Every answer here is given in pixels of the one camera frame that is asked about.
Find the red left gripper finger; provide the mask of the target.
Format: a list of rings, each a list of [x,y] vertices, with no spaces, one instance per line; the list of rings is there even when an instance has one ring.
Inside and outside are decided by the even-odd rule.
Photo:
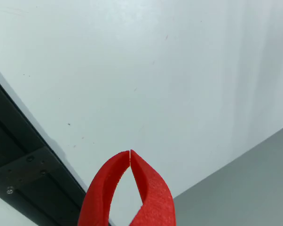
[[[130,166],[130,152],[120,152],[108,159],[96,173],[85,195],[79,226],[107,226],[116,187]]]
[[[142,200],[130,225],[175,226],[173,197],[166,182],[134,150],[131,150],[130,164]]]

